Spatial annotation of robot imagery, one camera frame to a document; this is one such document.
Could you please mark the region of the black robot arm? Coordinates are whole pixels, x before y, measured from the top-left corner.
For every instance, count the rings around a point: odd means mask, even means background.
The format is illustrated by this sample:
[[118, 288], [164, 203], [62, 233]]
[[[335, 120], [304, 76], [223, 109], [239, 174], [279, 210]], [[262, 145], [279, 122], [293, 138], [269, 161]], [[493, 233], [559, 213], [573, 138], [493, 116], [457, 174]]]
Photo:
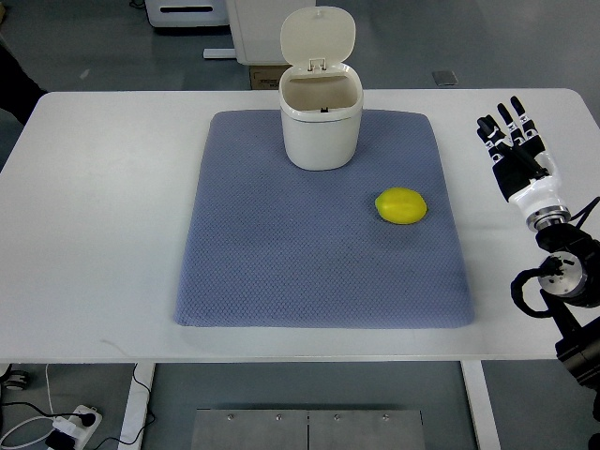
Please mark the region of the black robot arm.
[[528, 224], [547, 256], [510, 285], [511, 298], [523, 313], [555, 322], [562, 336], [555, 344], [558, 360], [578, 384], [594, 392], [599, 391], [599, 320], [582, 325], [569, 308], [599, 306], [599, 241], [582, 230], [598, 204], [594, 198], [574, 216], [562, 206], [533, 213]]

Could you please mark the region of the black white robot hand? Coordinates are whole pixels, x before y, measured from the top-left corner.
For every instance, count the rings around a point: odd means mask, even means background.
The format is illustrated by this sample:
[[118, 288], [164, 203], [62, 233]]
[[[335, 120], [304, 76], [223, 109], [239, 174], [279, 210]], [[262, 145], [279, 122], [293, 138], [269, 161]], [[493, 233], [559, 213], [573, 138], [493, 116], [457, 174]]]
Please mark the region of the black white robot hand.
[[497, 105], [499, 124], [488, 114], [477, 119], [477, 135], [492, 161], [492, 172], [503, 198], [515, 206], [527, 227], [541, 231], [571, 220], [559, 194], [562, 179], [536, 124], [520, 99]]

